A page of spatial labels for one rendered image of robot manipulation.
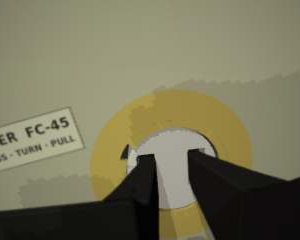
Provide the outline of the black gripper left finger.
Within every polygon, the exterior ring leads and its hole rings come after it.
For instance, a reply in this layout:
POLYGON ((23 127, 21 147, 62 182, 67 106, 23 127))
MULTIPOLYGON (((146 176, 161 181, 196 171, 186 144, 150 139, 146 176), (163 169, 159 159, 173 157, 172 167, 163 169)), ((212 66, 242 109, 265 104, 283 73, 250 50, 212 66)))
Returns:
POLYGON ((159 240, 154 154, 102 201, 1 210, 0 240, 159 240))

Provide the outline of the white cylinder with two slots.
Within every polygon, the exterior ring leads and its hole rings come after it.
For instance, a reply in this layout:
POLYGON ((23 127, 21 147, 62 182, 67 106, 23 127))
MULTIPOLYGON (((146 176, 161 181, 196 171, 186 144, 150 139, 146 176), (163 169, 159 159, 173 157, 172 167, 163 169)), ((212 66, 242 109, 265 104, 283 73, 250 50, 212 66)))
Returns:
POLYGON ((127 175, 146 154, 154 154, 157 167, 159 208, 176 209, 196 201, 189 182, 188 150, 216 157, 200 132, 170 127, 149 134, 135 148, 129 145, 127 175))

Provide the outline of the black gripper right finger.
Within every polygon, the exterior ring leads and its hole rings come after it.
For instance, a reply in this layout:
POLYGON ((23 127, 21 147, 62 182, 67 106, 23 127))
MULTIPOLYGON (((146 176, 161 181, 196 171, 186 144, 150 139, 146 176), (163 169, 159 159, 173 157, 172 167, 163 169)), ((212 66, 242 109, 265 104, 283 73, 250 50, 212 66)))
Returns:
POLYGON ((193 149, 188 169, 215 240, 300 240, 300 177, 272 177, 193 149))

